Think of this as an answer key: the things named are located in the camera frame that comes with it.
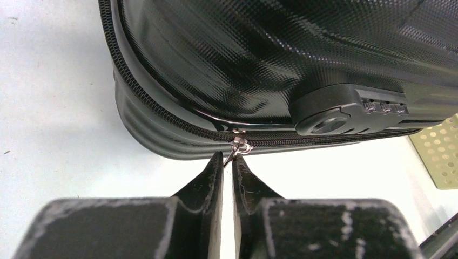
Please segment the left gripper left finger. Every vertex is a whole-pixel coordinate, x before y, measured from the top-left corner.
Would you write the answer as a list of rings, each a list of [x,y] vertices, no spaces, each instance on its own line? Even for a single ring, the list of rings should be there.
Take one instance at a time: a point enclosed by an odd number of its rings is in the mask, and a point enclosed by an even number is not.
[[[223,155],[170,197],[59,199],[14,258],[219,258]]]

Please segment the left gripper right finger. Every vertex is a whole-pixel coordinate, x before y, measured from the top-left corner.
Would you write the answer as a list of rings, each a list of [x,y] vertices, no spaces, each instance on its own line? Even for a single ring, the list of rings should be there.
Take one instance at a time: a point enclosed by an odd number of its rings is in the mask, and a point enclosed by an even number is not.
[[[422,258],[400,211],[381,199],[286,199],[232,161],[237,258]]]

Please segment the black ribbed hard-shell suitcase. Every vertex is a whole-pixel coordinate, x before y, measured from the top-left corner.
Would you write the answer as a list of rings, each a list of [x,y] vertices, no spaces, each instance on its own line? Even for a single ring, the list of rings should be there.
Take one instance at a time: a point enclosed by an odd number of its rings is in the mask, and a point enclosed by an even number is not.
[[[457,112],[457,1],[99,1],[123,125],[170,159],[401,137]]]

